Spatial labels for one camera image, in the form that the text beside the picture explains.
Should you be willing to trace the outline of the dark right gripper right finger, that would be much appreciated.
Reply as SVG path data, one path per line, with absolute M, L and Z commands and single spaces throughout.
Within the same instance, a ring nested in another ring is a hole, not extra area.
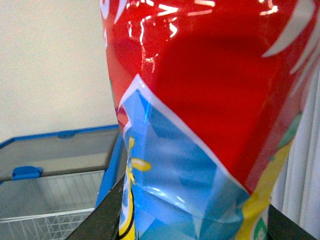
M 316 240 L 273 205 L 269 206 L 267 240 Z

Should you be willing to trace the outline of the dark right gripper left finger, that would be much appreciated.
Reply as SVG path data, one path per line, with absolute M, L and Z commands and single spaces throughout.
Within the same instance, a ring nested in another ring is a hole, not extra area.
M 98 207 L 76 228 L 68 240 L 115 240 L 118 235 L 124 176 Z

